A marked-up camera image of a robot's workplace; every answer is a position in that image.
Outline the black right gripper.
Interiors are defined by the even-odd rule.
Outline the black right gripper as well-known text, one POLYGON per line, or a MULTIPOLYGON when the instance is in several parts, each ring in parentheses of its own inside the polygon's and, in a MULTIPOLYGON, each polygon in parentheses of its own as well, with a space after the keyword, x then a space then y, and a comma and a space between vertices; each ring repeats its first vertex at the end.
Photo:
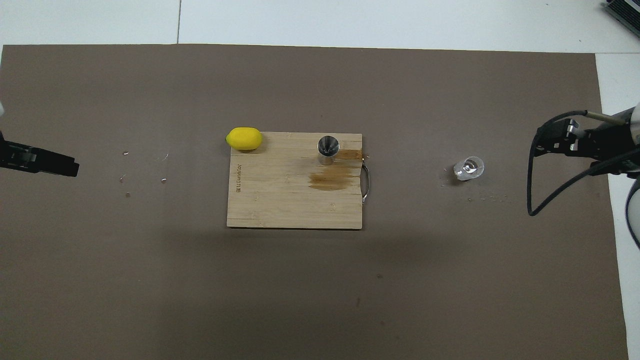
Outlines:
MULTIPOLYGON (((628 125, 601 124, 597 128, 583 129, 574 119, 562 119, 538 128, 534 136, 534 155, 541 157, 546 154, 562 154, 571 157, 578 150, 587 158, 595 161, 590 167, 595 167, 611 158, 638 150, 639 146, 633 141, 628 125)), ((614 162, 594 173, 638 173, 639 154, 622 161, 614 162)))

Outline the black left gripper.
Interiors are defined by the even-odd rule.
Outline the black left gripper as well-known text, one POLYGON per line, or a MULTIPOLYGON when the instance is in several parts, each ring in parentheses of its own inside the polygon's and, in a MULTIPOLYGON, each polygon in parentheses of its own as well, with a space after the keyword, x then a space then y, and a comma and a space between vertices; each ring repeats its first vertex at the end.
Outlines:
POLYGON ((62 153, 10 145, 7 141, 0 144, 0 167, 23 173, 47 173, 66 177, 77 177, 80 164, 75 158, 62 153))

